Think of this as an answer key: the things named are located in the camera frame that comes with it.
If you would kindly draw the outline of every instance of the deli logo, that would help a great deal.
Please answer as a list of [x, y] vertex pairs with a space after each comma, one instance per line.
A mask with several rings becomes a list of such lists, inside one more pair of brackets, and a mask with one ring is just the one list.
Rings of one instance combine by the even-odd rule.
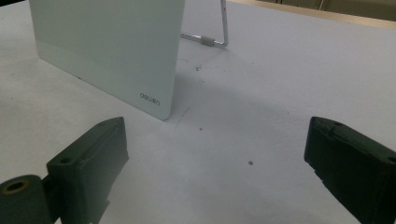
[[145, 93], [140, 93], [140, 98], [142, 98], [143, 100], [149, 101], [155, 105], [161, 105], [159, 100], [156, 100], [156, 99], [152, 98], [151, 96], [146, 95]]

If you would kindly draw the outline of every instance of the white table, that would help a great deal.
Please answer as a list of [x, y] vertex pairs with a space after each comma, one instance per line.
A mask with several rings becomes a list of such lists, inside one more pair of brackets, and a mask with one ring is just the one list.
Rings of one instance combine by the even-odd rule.
[[228, 8], [226, 50], [180, 40], [160, 121], [40, 60], [28, 3], [1, 7], [0, 182], [44, 177], [91, 126], [124, 116], [131, 159], [101, 223], [358, 223], [304, 162], [308, 123], [336, 119], [396, 149], [396, 31]]

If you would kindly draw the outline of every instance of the white board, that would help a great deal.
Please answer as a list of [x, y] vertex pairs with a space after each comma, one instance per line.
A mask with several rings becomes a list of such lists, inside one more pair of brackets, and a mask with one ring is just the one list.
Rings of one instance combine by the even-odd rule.
[[126, 103], [167, 119], [184, 1], [30, 1], [38, 54]]

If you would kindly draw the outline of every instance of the metal stand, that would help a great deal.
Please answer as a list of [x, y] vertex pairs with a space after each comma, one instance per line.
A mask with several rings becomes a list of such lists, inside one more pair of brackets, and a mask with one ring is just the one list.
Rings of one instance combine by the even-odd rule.
[[203, 35], [191, 35], [187, 33], [181, 33], [181, 38], [188, 39], [194, 42], [201, 43], [202, 45], [216, 48], [225, 48], [228, 46], [229, 38], [228, 38], [228, 22], [227, 22], [227, 8], [226, 8], [226, 0], [220, 0], [221, 3], [221, 17], [222, 17], [222, 26], [224, 33], [224, 42], [219, 42], [218, 40], [203, 36]]

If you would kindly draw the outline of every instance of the wooden edge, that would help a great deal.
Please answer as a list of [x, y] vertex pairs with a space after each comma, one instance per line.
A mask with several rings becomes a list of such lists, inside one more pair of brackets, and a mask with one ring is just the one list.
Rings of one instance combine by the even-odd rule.
[[274, 4], [274, 3], [262, 2], [262, 1], [256, 1], [256, 0], [227, 0], [227, 1], [233, 2], [233, 3], [250, 5], [250, 6], [268, 7], [271, 9], [288, 11], [288, 12], [292, 12], [292, 13], [297, 13], [297, 14], [306, 15], [306, 16], [313, 16], [313, 17], [322, 18], [322, 19], [328, 19], [328, 20], [334, 20], [334, 21], [344, 21], [344, 22], [356, 23], [356, 24], [360, 24], [360, 25], [368, 25], [368, 26], [396, 30], [396, 21], [383, 21], [383, 20], [372, 19], [372, 18], [352, 16], [352, 15], [346, 15], [346, 14], [340, 14], [340, 13], [334, 13], [334, 12], [328, 12], [328, 11], [321, 11], [321, 10], [315, 10], [315, 9], [303, 8], [303, 7], [292, 7], [292, 6], [280, 5], [280, 4]]

